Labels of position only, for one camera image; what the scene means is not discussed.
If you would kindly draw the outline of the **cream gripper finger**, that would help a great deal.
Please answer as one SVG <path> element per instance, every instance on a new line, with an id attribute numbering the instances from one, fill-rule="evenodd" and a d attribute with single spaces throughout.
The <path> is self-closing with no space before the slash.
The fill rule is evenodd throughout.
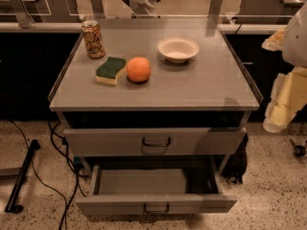
<path id="1" fill-rule="evenodd" d="M 262 48 L 268 51 L 282 51 L 284 48 L 285 30 L 280 29 L 262 43 Z"/>

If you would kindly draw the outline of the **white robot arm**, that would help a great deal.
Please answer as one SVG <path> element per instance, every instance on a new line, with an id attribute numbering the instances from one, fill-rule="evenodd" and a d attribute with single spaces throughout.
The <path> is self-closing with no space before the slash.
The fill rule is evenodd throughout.
<path id="1" fill-rule="evenodd" d="M 281 51 L 283 60 L 294 66 L 287 75 L 277 75 L 266 109 L 263 129 L 277 133 L 285 129 L 307 105 L 307 3 L 284 29 L 267 38 L 262 48 Z"/>

